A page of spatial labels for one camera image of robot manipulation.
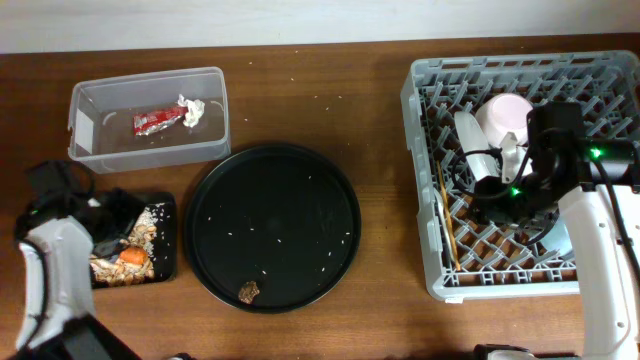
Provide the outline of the grey plate with food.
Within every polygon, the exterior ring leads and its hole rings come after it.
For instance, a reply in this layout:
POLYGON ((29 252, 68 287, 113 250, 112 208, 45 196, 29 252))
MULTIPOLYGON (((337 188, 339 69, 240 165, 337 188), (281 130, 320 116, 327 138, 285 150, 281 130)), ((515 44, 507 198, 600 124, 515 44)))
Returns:
MULTIPOLYGON (((471 113, 456 112, 454 114, 454 123, 464 153, 491 149, 486 135, 471 113)), ((476 180, 482 180, 487 176, 497 177, 499 175, 496 159, 488 154, 468 155, 466 161, 476 180)))

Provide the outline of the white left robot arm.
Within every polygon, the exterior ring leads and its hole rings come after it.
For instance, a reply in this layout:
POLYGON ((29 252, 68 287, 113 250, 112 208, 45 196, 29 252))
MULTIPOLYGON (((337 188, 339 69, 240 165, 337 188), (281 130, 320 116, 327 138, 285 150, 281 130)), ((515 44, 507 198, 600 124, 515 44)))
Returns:
POLYGON ((26 265, 25 314, 15 359, 136 359, 95 317, 89 258, 110 257, 146 204, 115 188, 43 191, 17 220, 26 265))

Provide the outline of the white plastic fork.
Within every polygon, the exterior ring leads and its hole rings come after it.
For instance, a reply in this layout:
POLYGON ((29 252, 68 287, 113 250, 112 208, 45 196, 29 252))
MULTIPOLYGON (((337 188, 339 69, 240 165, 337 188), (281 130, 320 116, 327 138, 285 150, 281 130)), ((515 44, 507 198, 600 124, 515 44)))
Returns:
POLYGON ((450 263, 452 264, 454 270, 456 270, 456 260, 455 260, 455 256, 453 254, 453 248, 451 246, 451 238, 450 238, 450 234, 449 234, 449 230, 447 227, 447 223, 446 223, 446 218, 445 218, 445 214, 444 214, 444 202, 442 199, 442 196, 440 194, 440 192, 435 192, 434 193, 435 199, 436 199, 436 203, 437 203, 437 211, 438 211, 438 217, 439 217, 439 221, 442 225, 442 232, 444 235, 444 240, 443 242, 445 243, 446 246, 446 253, 449 256, 450 259, 450 263))

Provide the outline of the red snack wrapper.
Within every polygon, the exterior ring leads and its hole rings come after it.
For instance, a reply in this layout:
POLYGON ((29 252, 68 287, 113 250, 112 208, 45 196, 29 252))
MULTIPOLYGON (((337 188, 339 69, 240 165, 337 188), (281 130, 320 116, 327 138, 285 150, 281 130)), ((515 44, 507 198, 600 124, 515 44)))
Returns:
POLYGON ((162 131, 183 118, 187 112, 185 107, 174 106, 148 113, 136 114, 133 117, 135 136, 147 136, 162 131))

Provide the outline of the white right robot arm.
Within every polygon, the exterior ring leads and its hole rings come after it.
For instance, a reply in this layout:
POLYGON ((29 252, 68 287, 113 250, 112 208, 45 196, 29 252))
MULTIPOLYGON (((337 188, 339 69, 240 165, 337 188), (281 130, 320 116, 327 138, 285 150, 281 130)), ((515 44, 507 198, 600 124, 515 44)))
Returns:
POLYGON ((639 356, 639 154, 625 140, 548 136, 533 171, 479 182, 472 213, 516 223, 556 209, 573 248, 585 317, 585 359, 639 356))

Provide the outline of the blue plastic cup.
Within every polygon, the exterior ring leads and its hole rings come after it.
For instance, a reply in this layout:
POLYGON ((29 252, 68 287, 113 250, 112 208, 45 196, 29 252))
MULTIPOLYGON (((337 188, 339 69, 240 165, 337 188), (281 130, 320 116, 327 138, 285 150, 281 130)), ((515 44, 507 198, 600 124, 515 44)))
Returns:
POLYGON ((560 258, 565 261, 575 258, 569 233, 565 222, 558 218, 551 230, 540 240, 539 244, 544 250, 544 260, 560 258))

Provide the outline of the wooden chopstick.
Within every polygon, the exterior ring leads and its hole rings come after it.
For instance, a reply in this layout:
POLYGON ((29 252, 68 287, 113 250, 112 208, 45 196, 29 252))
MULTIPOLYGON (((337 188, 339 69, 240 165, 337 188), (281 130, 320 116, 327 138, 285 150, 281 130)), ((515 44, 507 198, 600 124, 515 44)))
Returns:
POLYGON ((436 169, 437 169, 438 180, 439 180, 439 184, 440 184, 440 194, 441 194, 442 203, 443 203, 442 208, 443 208, 443 214, 444 214, 444 219, 445 219, 444 222, 445 222, 445 226, 446 226, 446 233, 447 233, 447 237, 448 237, 450 255, 451 255, 452 262, 454 264, 455 270, 456 271, 460 271, 461 270, 461 265, 460 265, 460 262, 459 262, 457 244, 456 244, 456 239, 455 239, 455 235, 454 235, 454 232, 453 232, 453 224, 452 224, 452 220, 451 220, 451 214, 449 212, 447 190, 446 190, 446 185, 445 185, 443 172, 442 172, 442 167, 441 167, 440 162, 436 163, 436 169))

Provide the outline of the orange carrot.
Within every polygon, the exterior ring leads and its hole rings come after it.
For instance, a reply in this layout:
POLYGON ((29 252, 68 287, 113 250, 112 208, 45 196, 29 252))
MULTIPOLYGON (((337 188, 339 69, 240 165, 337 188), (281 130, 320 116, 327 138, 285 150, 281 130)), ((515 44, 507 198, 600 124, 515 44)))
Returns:
POLYGON ((129 247, 119 254, 119 260, 124 263, 142 266, 148 260, 148 254, 142 248, 129 247))

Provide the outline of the white tissue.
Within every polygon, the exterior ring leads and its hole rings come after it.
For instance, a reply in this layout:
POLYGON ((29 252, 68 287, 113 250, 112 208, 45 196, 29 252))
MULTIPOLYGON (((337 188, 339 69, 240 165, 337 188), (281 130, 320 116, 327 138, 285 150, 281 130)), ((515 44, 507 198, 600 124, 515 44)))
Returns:
POLYGON ((204 115, 205 103, 199 99, 186 99, 182 94, 180 94, 177 104, 180 107, 185 107, 187 109, 183 125, 189 128, 195 127, 204 115))

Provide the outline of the brown food scrap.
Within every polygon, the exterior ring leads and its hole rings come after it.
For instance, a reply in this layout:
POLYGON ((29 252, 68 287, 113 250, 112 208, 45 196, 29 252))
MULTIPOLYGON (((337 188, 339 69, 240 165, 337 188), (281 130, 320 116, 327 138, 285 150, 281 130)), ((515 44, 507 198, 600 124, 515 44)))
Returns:
POLYGON ((252 304, 260 294, 260 289, 256 281, 246 282, 239 290, 238 299, 244 304, 252 304))

